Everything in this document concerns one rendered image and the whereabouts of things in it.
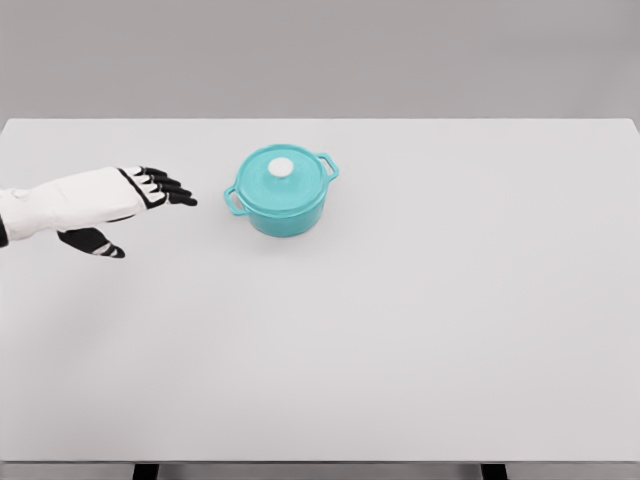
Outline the turquoise pot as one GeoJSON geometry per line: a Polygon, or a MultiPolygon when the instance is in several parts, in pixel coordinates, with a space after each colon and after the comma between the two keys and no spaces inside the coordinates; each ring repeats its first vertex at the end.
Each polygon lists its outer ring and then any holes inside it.
{"type": "MultiPolygon", "coordinates": [[[[329,184],[339,175],[339,168],[327,153],[314,153],[324,163],[330,174],[329,184]]],[[[269,170],[277,175],[284,176],[291,171],[292,164],[285,158],[273,160],[269,165],[269,170]]],[[[298,212],[285,212],[284,214],[265,214],[255,212],[246,207],[236,195],[234,184],[227,188],[224,193],[224,200],[235,216],[246,216],[251,225],[258,231],[274,237],[292,237],[303,234],[311,229],[320,219],[323,213],[326,197],[329,191],[311,207],[298,212]]]]}

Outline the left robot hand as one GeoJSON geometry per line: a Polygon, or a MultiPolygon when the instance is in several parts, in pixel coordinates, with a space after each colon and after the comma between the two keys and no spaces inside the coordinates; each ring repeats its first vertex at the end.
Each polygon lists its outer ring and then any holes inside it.
{"type": "Polygon", "coordinates": [[[52,180],[29,191],[42,226],[83,253],[122,259],[124,250],[98,227],[130,219],[163,205],[194,207],[182,184],[156,168],[105,167],[52,180]]]}

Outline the turquoise lid with white knob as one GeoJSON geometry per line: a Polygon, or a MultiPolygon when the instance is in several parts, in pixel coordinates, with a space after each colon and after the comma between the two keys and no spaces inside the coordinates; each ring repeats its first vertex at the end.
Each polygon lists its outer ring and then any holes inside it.
{"type": "Polygon", "coordinates": [[[235,180],[236,195],[255,212],[284,214],[311,207],[328,190],[330,174],[310,150],[292,144],[273,144],[251,153],[241,164],[235,180]],[[277,176],[269,170],[273,160],[285,158],[291,171],[277,176]]]}

